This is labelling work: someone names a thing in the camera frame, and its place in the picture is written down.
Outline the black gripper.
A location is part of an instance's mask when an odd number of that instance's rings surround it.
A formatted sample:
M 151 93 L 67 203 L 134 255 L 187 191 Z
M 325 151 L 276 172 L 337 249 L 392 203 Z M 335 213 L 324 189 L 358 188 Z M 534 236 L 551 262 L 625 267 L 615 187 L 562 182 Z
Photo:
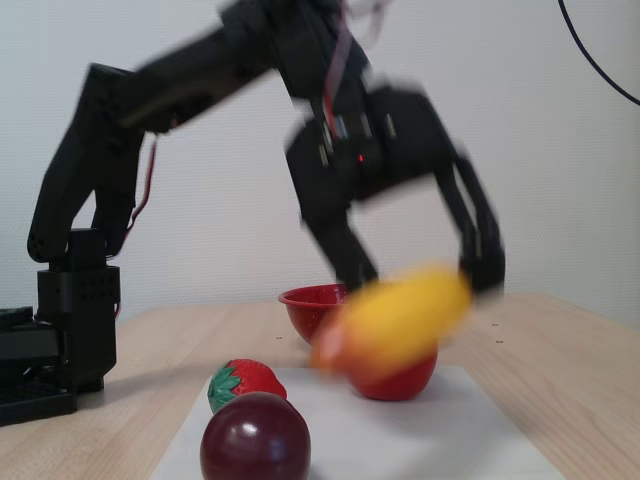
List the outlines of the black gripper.
M 471 162 L 456 151 L 423 93 L 383 85 L 369 92 L 366 110 L 338 123 L 345 139 L 325 139 L 314 119 L 287 151 L 301 217 L 336 279 L 348 292 L 376 281 L 378 272 L 351 229 L 351 203 L 421 177 L 434 176 L 460 234 L 459 269 L 475 295 L 504 290 L 506 257 L 500 229 Z

